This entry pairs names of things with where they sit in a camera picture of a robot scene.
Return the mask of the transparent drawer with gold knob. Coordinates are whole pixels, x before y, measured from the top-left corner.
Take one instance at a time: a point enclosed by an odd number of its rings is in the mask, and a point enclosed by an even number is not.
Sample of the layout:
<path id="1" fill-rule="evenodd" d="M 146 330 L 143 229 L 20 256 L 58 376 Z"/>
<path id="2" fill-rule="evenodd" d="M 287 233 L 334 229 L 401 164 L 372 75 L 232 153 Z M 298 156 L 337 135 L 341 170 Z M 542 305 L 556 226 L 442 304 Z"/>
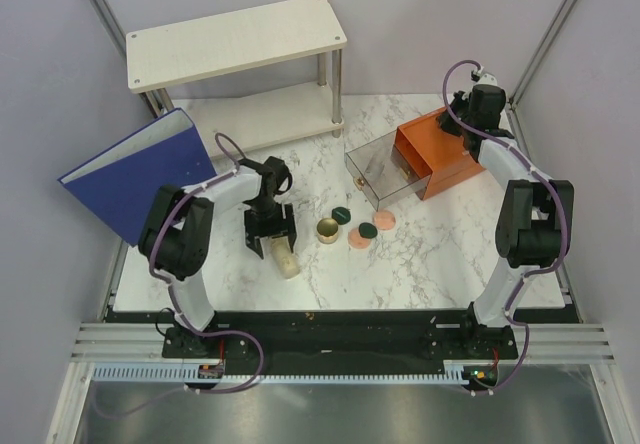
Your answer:
<path id="1" fill-rule="evenodd" d="M 395 143 L 391 132 L 345 154 L 346 168 L 356 187 L 376 211 L 416 194 L 421 197 L 431 179 L 431 170 L 416 172 Z"/>

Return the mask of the cream foundation bottle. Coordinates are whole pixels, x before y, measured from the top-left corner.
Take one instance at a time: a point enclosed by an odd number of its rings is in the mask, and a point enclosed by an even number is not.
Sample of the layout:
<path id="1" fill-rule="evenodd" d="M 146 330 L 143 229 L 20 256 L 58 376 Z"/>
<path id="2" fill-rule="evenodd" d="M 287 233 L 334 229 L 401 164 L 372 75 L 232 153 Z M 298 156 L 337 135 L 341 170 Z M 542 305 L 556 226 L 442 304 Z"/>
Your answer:
<path id="1" fill-rule="evenodd" d="M 292 279 L 300 273 L 296 256 L 291 251 L 287 238 L 272 239 L 271 255 L 284 279 Z"/>

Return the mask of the gold round jar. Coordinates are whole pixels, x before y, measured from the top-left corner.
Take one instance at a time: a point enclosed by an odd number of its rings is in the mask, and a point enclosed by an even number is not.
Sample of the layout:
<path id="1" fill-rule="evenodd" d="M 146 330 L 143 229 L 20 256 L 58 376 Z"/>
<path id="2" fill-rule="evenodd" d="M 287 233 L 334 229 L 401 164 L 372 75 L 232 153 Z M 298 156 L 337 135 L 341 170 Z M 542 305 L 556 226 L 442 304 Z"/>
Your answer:
<path id="1" fill-rule="evenodd" d="M 340 225 L 330 217 L 323 218 L 316 225 L 316 236 L 322 244 L 333 244 L 339 237 Z"/>

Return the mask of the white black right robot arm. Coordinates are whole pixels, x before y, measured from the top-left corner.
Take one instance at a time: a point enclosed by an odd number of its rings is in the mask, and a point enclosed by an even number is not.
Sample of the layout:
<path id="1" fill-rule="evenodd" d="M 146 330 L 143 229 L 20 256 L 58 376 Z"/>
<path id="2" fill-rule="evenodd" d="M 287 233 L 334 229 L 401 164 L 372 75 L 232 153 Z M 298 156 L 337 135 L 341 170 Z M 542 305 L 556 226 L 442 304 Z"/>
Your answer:
<path id="1" fill-rule="evenodd" d="M 507 344 L 528 287 L 567 250 L 572 185 L 521 153 L 495 86 L 431 97 L 414 118 L 393 96 L 349 103 L 341 137 L 285 155 L 284 246 L 301 264 L 286 308 L 324 325 L 450 310 L 451 330 L 420 322 L 430 340 L 473 358 Z"/>

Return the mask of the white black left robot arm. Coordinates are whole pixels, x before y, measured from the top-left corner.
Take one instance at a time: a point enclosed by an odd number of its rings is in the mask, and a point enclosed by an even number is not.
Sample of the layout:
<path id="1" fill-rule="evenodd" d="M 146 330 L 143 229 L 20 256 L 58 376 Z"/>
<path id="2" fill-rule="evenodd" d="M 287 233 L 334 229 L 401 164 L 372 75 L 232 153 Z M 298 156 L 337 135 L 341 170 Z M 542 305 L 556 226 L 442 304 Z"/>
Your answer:
<path id="1" fill-rule="evenodd" d="M 246 247 L 263 258 L 262 242 L 269 241 L 281 275 L 290 279 L 300 272 L 294 256 L 294 210 L 276 198 L 292 184 L 288 166 L 271 156 L 262 163 L 242 158 L 231 171 L 209 181 L 188 188 L 165 185 L 156 193 L 138 251 L 147 259 L 149 274 L 167 285 L 175 319 L 188 329 L 185 346 L 196 356 L 211 356 L 220 342 L 218 331 L 208 326 L 215 310 L 202 276 L 214 218 L 246 205 Z"/>

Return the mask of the orange drawer organizer box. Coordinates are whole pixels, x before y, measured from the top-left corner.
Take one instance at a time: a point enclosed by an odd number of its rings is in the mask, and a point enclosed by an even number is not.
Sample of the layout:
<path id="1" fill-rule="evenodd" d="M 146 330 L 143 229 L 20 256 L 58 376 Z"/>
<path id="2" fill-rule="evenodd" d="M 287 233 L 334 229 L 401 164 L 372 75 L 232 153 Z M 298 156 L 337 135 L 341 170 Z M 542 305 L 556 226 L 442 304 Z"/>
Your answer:
<path id="1" fill-rule="evenodd" d="M 416 192 L 421 200 L 485 171 L 464 148 L 461 136 L 440 129 L 437 118 L 444 111 L 441 107 L 396 129 L 394 148 L 425 184 L 423 190 Z"/>

